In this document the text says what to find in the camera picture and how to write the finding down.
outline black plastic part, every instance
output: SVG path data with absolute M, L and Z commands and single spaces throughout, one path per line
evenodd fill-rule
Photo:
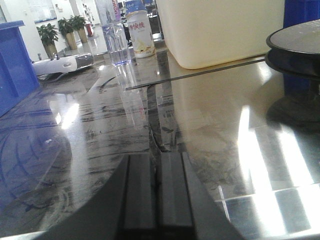
M 127 239 L 151 239 L 155 235 L 154 177 L 148 154 L 130 155 L 123 227 Z
M 36 240 L 113 240 L 124 206 L 129 156 L 123 157 L 104 187 L 79 211 Z
M 159 224 L 163 239 L 194 239 L 181 155 L 164 152 L 157 168 Z
M 196 239 L 244 240 L 198 179 L 186 152 L 182 158 Z

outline blue container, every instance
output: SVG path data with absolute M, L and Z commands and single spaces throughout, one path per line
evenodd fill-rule
M 23 21 L 0 23 L 0 116 L 39 86 L 20 26 Z
M 283 27 L 320 19 L 320 0 L 285 0 Z M 309 80 L 283 74 L 284 93 L 309 89 Z
M 286 0 L 283 27 L 320 19 L 320 0 Z

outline bottle cap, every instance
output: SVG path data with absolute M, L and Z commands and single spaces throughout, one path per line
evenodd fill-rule
M 125 2 L 126 15 L 136 11 L 146 11 L 146 7 L 141 0 L 129 0 Z

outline beige container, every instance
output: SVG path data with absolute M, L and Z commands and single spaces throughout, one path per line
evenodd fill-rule
M 177 62 L 198 69 L 268 51 L 285 0 L 160 0 L 164 39 Z

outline water bottle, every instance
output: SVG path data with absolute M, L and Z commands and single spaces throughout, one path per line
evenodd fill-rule
M 145 58 L 155 54 L 155 44 L 145 5 L 141 0 L 127 0 L 125 7 L 125 17 L 135 57 Z
M 95 0 L 95 4 L 111 63 L 114 66 L 130 63 L 131 56 L 117 0 Z

